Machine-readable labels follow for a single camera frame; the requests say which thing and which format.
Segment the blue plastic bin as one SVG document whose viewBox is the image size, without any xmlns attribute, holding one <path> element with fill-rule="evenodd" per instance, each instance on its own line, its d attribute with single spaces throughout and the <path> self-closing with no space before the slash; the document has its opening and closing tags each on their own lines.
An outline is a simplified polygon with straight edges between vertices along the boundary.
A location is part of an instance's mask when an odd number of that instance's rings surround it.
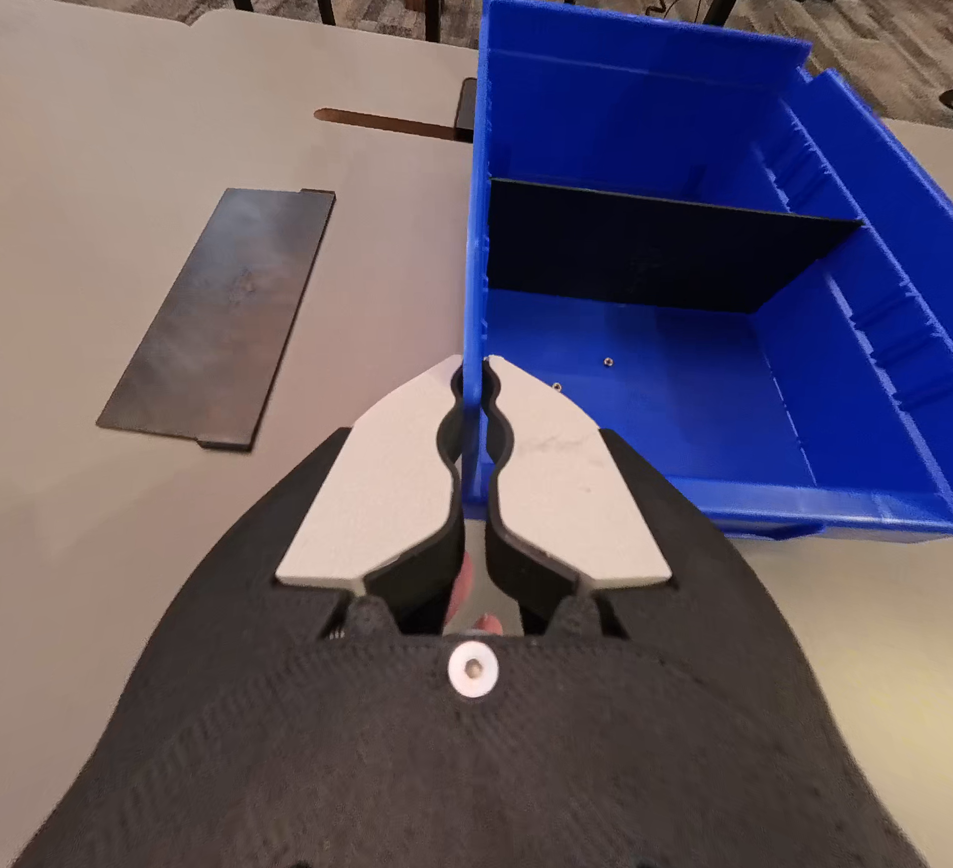
<svg viewBox="0 0 953 868">
<path fill-rule="evenodd" d="M 810 52 L 483 0 L 464 399 L 491 355 L 560 382 L 732 535 L 947 536 L 951 201 Z M 494 179 L 862 226 L 752 314 L 562 299 L 490 288 Z"/>
</svg>

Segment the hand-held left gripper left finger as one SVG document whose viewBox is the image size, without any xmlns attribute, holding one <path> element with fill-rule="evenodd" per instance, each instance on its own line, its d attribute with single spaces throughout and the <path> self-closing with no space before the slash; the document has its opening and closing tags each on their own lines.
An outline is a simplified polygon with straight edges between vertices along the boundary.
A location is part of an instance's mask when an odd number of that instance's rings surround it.
<svg viewBox="0 0 953 868">
<path fill-rule="evenodd" d="M 443 633 L 465 552 L 462 358 L 366 410 L 333 458 L 274 579 L 382 601 L 406 635 Z"/>
</svg>

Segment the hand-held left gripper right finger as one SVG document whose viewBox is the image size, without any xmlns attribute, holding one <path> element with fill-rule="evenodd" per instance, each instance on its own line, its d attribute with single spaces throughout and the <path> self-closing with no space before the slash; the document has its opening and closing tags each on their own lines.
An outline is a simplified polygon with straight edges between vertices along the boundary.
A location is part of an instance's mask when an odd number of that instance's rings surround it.
<svg viewBox="0 0 953 868">
<path fill-rule="evenodd" d="M 482 364 L 485 562 L 541 636 L 558 607 L 603 605 L 674 576 L 598 423 L 560 390 L 499 355 Z"/>
</svg>

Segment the person's left hand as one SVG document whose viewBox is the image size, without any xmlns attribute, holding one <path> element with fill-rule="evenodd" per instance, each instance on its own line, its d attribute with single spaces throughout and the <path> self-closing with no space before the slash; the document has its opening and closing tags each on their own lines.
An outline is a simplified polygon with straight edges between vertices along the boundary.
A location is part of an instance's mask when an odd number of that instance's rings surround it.
<svg viewBox="0 0 953 868">
<path fill-rule="evenodd" d="M 475 568 L 468 552 L 463 553 L 461 567 L 451 589 L 447 611 L 444 616 L 443 629 L 447 633 L 460 633 L 476 636 L 501 636 L 503 626 L 499 618 L 492 612 L 484 612 L 477 616 L 463 629 L 454 629 L 452 624 L 458 613 L 465 609 L 471 597 L 475 582 Z"/>
</svg>

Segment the black divider plate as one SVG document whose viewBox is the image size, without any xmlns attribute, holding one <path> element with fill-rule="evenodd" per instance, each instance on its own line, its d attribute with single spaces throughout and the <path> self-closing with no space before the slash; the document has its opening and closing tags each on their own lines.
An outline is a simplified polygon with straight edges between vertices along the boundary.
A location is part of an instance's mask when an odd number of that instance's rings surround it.
<svg viewBox="0 0 953 868">
<path fill-rule="evenodd" d="M 491 289 L 752 314 L 862 222 L 494 179 Z"/>
</svg>

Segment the dark metal divider plate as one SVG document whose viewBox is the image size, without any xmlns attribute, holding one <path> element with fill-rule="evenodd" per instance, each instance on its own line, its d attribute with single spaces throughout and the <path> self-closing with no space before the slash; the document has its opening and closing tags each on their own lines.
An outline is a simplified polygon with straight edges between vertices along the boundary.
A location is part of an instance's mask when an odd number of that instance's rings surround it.
<svg viewBox="0 0 953 868">
<path fill-rule="evenodd" d="M 226 189 L 96 425 L 250 452 L 336 199 Z"/>
</svg>

